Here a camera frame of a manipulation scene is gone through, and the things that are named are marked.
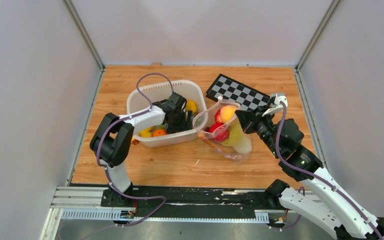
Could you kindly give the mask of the yellow peach fruit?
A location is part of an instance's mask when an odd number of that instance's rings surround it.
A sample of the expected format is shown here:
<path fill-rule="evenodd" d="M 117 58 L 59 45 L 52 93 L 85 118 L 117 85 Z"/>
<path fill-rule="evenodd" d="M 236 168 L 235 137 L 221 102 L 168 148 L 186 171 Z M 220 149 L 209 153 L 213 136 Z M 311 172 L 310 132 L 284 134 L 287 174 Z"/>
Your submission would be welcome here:
<path fill-rule="evenodd" d="M 225 105 L 221 108 L 221 119 L 223 124 L 229 122 L 235 115 L 237 107 L 234 105 Z"/>

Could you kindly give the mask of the yellow napa cabbage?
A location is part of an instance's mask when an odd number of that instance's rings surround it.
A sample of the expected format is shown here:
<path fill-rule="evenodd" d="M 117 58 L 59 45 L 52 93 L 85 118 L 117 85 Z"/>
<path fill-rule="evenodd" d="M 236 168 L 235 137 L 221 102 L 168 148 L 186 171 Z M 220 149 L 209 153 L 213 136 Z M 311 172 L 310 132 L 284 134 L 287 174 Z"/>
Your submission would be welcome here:
<path fill-rule="evenodd" d="M 252 142 L 250 136 L 245 134 L 240 123 L 235 120 L 229 125 L 230 137 L 221 144 L 225 147 L 232 147 L 239 154 L 249 154 L 252 151 Z"/>

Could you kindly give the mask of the clear zip top bag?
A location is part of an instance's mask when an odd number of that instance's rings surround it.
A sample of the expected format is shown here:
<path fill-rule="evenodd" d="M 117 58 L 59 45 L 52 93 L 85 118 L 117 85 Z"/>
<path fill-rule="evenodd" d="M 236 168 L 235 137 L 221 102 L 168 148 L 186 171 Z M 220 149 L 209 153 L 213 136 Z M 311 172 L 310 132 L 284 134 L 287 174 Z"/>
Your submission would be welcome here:
<path fill-rule="evenodd" d="M 215 153 L 238 164 L 247 160 L 252 152 L 252 141 L 243 132 L 236 111 L 240 104 L 218 96 L 216 103 L 198 113 L 192 126 L 198 138 Z"/>

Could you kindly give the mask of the orange fruit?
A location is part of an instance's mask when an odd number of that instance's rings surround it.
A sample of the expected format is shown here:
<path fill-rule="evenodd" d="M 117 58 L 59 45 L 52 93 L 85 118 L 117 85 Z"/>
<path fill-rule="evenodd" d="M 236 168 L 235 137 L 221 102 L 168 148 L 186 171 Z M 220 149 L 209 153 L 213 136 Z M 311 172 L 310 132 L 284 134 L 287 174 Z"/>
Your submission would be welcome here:
<path fill-rule="evenodd" d="M 153 137 L 161 137 L 161 136 L 165 136 L 167 135 L 167 131 L 166 129 L 164 128 L 159 128 L 159 129 L 156 129 L 153 133 L 152 133 L 152 136 Z"/>

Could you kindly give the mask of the white plastic basket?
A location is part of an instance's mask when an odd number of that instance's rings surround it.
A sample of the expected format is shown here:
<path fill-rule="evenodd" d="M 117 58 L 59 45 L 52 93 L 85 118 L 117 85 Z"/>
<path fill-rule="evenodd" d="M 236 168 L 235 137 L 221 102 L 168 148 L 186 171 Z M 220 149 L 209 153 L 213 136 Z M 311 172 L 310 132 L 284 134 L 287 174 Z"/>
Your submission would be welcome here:
<path fill-rule="evenodd" d="M 198 112 L 201 113 L 207 109 L 203 92 L 201 88 L 193 81 L 181 79 L 171 82 L 176 93 L 187 100 L 193 100 Z M 172 91 L 168 82 L 160 82 L 139 88 L 152 102 L 161 101 L 168 98 Z M 130 93 L 126 101 L 126 110 L 128 114 L 142 111 L 149 107 L 149 102 L 135 89 Z M 198 132 L 193 128 L 191 130 L 172 133 L 158 137 L 134 136 L 145 147 L 156 148 L 167 145 L 174 145 L 183 142 L 192 141 L 198 138 Z"/>

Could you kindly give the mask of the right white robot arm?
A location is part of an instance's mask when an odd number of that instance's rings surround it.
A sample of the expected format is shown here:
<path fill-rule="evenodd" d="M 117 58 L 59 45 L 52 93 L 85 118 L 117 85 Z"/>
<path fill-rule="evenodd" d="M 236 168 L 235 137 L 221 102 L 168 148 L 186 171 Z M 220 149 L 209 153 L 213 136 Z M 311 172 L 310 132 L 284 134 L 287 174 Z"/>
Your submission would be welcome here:
<path fill-rule="evenodd" d="M 321 160 L 302 145 L 304 134 L 294 119 L 273 123 L 268 107 L 236 110 L 246 134 L 257 134 L 270 149 L 279 166 L 296 182 L 310 189 L 323 203 L 319 205 L 303 193 L 276 179 L 267 189 L 266 204 L 272 209 L 283 207 L 297 212 L 324 229 L 336 240 L 381 240 L 384 217 L 375 216 L 350 197 L 334 180 Z"/>

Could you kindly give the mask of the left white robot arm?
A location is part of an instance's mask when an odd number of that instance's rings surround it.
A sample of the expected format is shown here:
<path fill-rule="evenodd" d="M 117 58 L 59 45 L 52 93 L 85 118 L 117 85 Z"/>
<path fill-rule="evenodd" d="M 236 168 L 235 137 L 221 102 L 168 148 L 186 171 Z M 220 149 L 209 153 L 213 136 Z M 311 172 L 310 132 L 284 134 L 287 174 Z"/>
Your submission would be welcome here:
<path fill-rule="evenodd" d="M 133 193 L 125 159 L 134 135 L 157 125 L 164 125 L 167 135 L 192 129 L 193 111 L 186 111 L 187 100 L 173 92 L 168 99 L 150 103 L 148 108 L 126 115 L 106 114 L 96 130 L 89 147 L 96 162 L 104 168 L 109 186 L 115 191 L 114 200 L 129 206 Z"/>

